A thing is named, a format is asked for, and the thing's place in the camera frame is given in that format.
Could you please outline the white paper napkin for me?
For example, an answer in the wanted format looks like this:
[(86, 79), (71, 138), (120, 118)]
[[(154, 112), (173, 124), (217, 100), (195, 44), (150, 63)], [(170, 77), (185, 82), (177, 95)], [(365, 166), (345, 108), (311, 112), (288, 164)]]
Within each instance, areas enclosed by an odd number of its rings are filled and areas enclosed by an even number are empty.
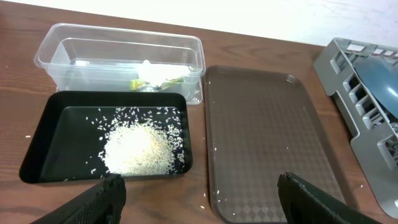
[(136, 70), (140, 81), (156, 87), (190, 74), (190, 69), (186, 65), (153, 64), (148, 60), (138, 64)]

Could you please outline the dark blue round plate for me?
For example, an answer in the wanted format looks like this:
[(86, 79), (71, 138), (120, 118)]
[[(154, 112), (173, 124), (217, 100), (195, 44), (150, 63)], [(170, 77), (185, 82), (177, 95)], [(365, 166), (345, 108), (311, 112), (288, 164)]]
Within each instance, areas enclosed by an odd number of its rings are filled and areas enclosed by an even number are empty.
[(375, 99), (397, 117), (397, 69), (381, 57), (374, 56), (357, 62), (354, 68)]

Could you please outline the clear yellow-green snack wrapper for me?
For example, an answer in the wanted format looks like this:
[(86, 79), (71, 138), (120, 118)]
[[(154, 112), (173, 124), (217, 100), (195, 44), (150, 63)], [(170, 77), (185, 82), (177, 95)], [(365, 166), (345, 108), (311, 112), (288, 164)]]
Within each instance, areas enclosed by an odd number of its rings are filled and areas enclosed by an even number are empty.
[(149, 82), (140, 79), (134, 79), (130, 81), (129, 89), (131, 91), (141, 91), (141, 92), (158, 92), (161, 90), (166, 90), (178, 84), (185, 83), (183, 78), (176, 78), (172, 80), (166, 80), (160, 85), (153, 85)]

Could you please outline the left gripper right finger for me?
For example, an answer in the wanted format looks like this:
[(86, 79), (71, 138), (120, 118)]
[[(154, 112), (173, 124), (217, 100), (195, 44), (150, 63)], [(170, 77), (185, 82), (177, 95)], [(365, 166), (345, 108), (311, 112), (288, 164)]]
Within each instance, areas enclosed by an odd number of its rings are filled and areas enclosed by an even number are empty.
[(378, 224), (293, 172), (281, 174), (278, 195), (288, 224)]

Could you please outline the pile of white rice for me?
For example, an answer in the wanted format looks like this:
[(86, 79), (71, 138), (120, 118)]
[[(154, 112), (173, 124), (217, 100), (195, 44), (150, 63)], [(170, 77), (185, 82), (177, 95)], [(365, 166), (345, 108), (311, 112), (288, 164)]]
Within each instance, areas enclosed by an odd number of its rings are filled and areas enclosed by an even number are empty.
[(89, 108), (106, 173), (124, 177), (181, 174), (187, 167), (182, 113), (173, 106)]

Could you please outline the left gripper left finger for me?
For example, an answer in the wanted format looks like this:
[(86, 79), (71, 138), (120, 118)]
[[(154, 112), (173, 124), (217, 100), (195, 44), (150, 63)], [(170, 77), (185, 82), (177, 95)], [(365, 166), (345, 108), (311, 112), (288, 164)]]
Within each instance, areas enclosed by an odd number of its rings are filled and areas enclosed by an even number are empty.
[(125, 203), (125, 181), (119, 174), (112, 174), (34, 223), (118, 224)]

